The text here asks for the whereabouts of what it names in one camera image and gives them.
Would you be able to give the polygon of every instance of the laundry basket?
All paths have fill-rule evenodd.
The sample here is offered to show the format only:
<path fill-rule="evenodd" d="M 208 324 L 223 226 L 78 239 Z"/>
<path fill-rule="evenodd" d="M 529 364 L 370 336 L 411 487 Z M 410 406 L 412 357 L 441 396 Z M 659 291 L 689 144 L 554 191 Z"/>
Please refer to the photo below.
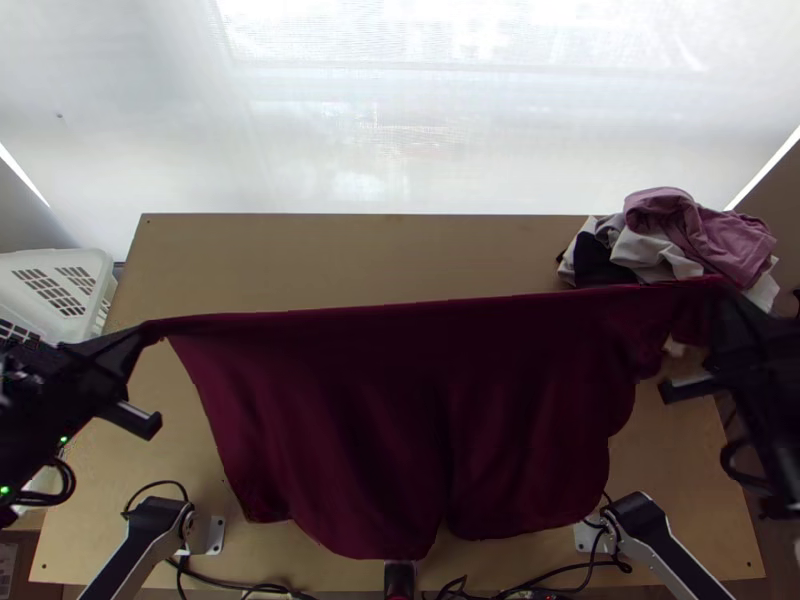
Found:
<path fill-rule="evenodd" d="M 102 250 L 0 254 L 0 342 L 82 342 L 100 335 L 117 282 Z"/>

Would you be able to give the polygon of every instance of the table surface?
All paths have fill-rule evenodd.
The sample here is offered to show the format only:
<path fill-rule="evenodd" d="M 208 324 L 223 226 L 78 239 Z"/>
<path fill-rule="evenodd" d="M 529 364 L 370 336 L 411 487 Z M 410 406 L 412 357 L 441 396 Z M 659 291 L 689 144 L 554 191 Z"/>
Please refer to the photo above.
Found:
<path fill-rule="evenodd" d="M 176 315 L 551 291 L 559 288 L 555 256 L 582 222 L 555 216 L 145 215 L 107 330 Z M 196 570 L 228 580 L 290 582 L 312 592 L 381 589 L 381 562 L 336 556 L 291 522 L 244 520 L 194 386 L 168 343 L 144 352 L 129 390 L 132 403 L 162 412 L 164 428 L 144 442 L 95 420 L 72 442 L 68 460 L 77 491 L 47 514 L 33 580 L 89 582 L 125 536 L 119 511 L 128 496 L 151 481 L 178 479 L 201 511 L 228 519 L 223 552 L 193 558 Z M 724 443 L 711 398 L 667 407 L 655 380 L 643 382 L 633 416 L 610 441 L 607 490 L 612 497 L 650 494 L 673 532 L 718 578 L 763 577 L 742 490 L 719 467 Z M 169 487 L 158 492 L 172 494 Z M 419 585 L 437 589 L 466 573 L 471 589 L 496 590 L 585 559 L 574 549 L 571 528 L 483 542 L 443 530 L 419 565 Z M 583 576 L 567 574 L 553 584 Z M 642 565 L 631 575 L 598 569 L 592 579 L 593 586 L 656 582 Z M 146 585 L 174 584 L 174 571 L 159 565 Z"/>

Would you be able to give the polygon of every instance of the black fabric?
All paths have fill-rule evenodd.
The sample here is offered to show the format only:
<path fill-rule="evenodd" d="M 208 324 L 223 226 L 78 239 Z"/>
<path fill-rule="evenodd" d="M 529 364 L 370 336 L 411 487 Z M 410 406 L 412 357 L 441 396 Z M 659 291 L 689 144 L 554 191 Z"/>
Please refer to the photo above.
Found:
<path fill-rule="evenodd" d="M 638 282 L 633 271 L 611 262 L 610 248 L 586 231 L 575 238 L 572 263 L 575 268 L 575 287 L 578 288 Z"/>

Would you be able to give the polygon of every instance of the metal bracket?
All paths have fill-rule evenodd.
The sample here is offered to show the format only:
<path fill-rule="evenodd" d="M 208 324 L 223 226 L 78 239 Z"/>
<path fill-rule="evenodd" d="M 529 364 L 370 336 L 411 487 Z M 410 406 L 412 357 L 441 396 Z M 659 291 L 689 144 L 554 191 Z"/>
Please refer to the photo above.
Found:
<path fill-rule="evenodd" d="M 597 523 L 598 525 L 607 524 L 606 519 L 597 513 L 592 513 L 586 517 L 586 520 L 590 523 Z M 589 554 L 592 551 L 594 540 L 597 538 L 597 534 L 599 532 L 599 529 L 590 527 L 583 521 L 575 523 L 575 525 L 572 526 L 572 534 L 575 537 L 575 550 Z M 616 536 L 613 533 L 604 533 L 597 544 L 597 554 L 613 554 L 614 548 L 616 548 L 616 540 L 614 539 L 615 537 Z"/>
<path fill-rule="evenodd" d="M 202 518 L 192 512 L 184 521 L 183 539 L 183 547 L 175 553 L 176 556 L 219 554 L 225 539 L 225 517 Z"/>

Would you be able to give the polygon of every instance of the cable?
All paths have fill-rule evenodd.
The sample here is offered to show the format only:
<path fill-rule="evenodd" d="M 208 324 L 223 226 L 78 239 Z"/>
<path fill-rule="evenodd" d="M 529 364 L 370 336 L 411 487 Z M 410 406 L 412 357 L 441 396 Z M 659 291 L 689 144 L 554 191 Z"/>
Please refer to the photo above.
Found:
<path fill-rule="evenodd" d="M 189 502 L 189 494 L 186 491 L 186 488 L 181 484 L 179 481 L 175 481 L 174 479 L 161 479 L 159 481 L 154 481 L 152 483 L 148 483 L 147 485 L 139 488 L 134 492 L 134 494 L 128 499 L 125 503 L 125 508 L 122 511 L 122 517 L 127 520 L 127 515 L 130 512 L 131 505 L 133 501 L 144 491 L 149 490 L 151 488 L 160 486 L 160 485 L 174 485 L 178 488 L 181 493 L 184 502 Z M 192 571 L 189 568 L 189 556 L 181 556 L 178 561 L 174 558 L 166 559 L 168 565 L 176 570 L 175 573 L 175 587 L 178 591 L 178 596 L 180 596 L 181 600 L 186 600 L 186 592 L 183 589 L 183 583 L 181 579 L 185 575 L 190 579 L 195 579 L 200 581 L 201 583 L 205 583 L 207 585 L 212 585 L 214 587 L 227 589 L 227 590 L 236 590 L 240 592 L 245 592 L 243 599 L 247 598 L 250 594 L 254 592 L 265 592 L 269 594 L 281 594 L 281 595 L 289 595 L 293 598 L 297 598 L 298 600 L 317 600 L 313 596 L 306 594 L 304 592 L 290 590 L 287 587 L 279 585 L 277 583 L 238 583 L 233 581 L 224 581 L 221 579 L 214 579 L 213 577 L 208 577 L 207 575 L 203 575 L 202 573 L 197 573 Z"/>
<path fill-rule="evenodd" d="M 615 532 L 617 534 L 616 540 L 619 540 L 619 532 L 616 531 L 616 526 L 614 526 Z M 545 592 L 545 593 L 552 593 L 552 594 L 577 594 L 586 589 L 589 585 L 589 582 L 592 579 L 592 574 L 594 573 L 595 567 L 617 567 L 620 571 L 625 574 L 629 574 L 633 571 L 633 567 L 626 562 L 623 562 L 619 559 L 619 547 L 615 547 L 614 553 L 611 555 L 611 560 L 602 560 L 598 561 L 595 560 L 597 555 L 597 547 L 600 544 L 600 539 L 603 535 L 610 533 L 610 531 L 606 527 L 602 527 L 602 531 L 598 531 L 597 535 L 594 538 L 594 542 L 592 543 L 592 550 L 589 554 L 589 562 L 585 563 L 577 563 L 574 565 L 567 565 L 565 567 L 560 567 L 558 569 L 554 569 L 548 573 L 543 575 L 539 575 L 538 577 L 534 577 L 533 579 L 529 579 L 528 581 L 521 583 L 517 586 L 512 588 L 508 588 L 503 590 L 496 595 L 492 596 L 491 598 L 481 598 L 480 596 L 472 596 L 464 591 L 464 586 L 467 582 L 467 576 L 464 575 L 459 577 L 458 579 L 454 579 L 453 581 L 447 583 L 439 593 L 436 595 L 435 600 L 446 600 L 446 598 L 450 597 L 457 597 L 462 598 L 463 600 L 507 600 L 510 596 L 514 594 L 521 593 L 521 592 Z M 576 571 L 578 569 L 588 569 L 586 573 L 586 577 L 584 577 L 583 581 L 580 585 L 573 587 L 573 588 L 549 588 L 546 586 L 540 585 L 541 582 L 550 579 L 551 577 L 555 577 L 556 575 L 560 575 L 561 573 L 567 573 L 569 571 Z"/>
<path fill-rule="evenodd" d="M 175 572 L 175 587 L 178 590 L 178 596 L 181 597 L 181 600 L 187 600 L 186 592 L 183 591 L 183 585 L 181 584 L 181 576 L 183 575 L 183 567 L 188 561 L 188 557 L 181 556 L 181 561 L 178 563 L 178 570 Z"/>
<path fill-rule="evenodd" d="M 61 476 L 61 491 L 57 494 L 45 494 L 43 492 L 22 490 L 12 500 L 11 504 L 32 507 L 57 506 L 72 497 L 77 484 L 75 471 L 72 470 L 72 467 L 58 457 L 51 458 L 47 466 L 54 467 Z"/>
<path fill-rule="evenodd" d="M 735 418 L 736 418 L 736 409 L 734 408 L 734 409 L 733 409 L 733 411 L 731 412 L 731 414 L 730 414 L 730 415 L 728 415 L 728 418 L 727 418 L 727 419 L 725 419 L 725 422 L 722 424 L 722 428 L 723 428 L 725 431 L 727 431 L 727 430 L 728 430 L 728 427 L 730 427 L 730 426 L 731 426 L 731 424 L 733 423 L 733 420 L 734 420 Z"/>
<path fill-rule="evenodd" d="M 189 501 L 189 494 L 186 492 L 186 488 L 183 487 L 183 484 L 180 481 L 175 481 L 174 479 L 160 479 L 159 481 L 154 481 L 153 483 L 148 483 L 146 486 L 140 487 L 133 493 L 133 496 L 131 496 L 128 499 L 128 501 L 125 503 L 125 508 L 122 510 L 123 518 L 125 518 L 125 520 L 128 519 L 127 515 L 131 510 L 131 504 L 133 504 L 133 501 L 136 500 L 136 497 L 139 494 L 151 488 L 158 487 L 160 485 L 174 485 L 180 490 L 181 496 L 183 497 L 183 501 L 184 502 Z"/>
<path fill-rule="evenodd" d="M 719 455 L 722 470 L 725 471 L 728 477 L 742 487 L 762 496 L 773 496 L 774 494 L 768 480 L 763 477 L 742 473 L 733 466 L 733 459 L 736 457 L 739 450 L 749 445 L 750 441 L 747 438 L 739 438 L 738 440 L 728 442 Z"/>

